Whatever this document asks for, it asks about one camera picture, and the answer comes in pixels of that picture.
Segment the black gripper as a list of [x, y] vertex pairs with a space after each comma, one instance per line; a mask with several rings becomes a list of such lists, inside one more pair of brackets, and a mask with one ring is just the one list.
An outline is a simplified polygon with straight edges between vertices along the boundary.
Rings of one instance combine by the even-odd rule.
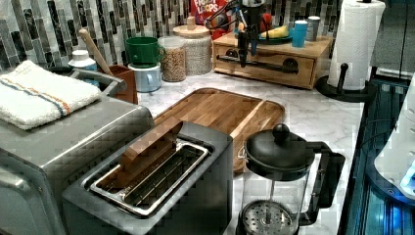
[[[262, 21], [262, 13], [265, 0], [238, 0], [238, 14], [240, 22], [244, 25], [247, 32], [250, 33], [251, 54], [256, 55], [257, 37]], [[238, 33], [238, 48], [241, 67], [246, 66], [248, 55], [248, 35], [244, 31]]]

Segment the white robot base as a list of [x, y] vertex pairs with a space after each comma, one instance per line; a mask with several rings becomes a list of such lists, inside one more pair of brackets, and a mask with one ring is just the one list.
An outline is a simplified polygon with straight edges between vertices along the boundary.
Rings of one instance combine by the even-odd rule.
[[374, 161], [375, 169], [397, 193], [397, 199], [415, 200], [415, 84], [411, 78], [396, 127]]

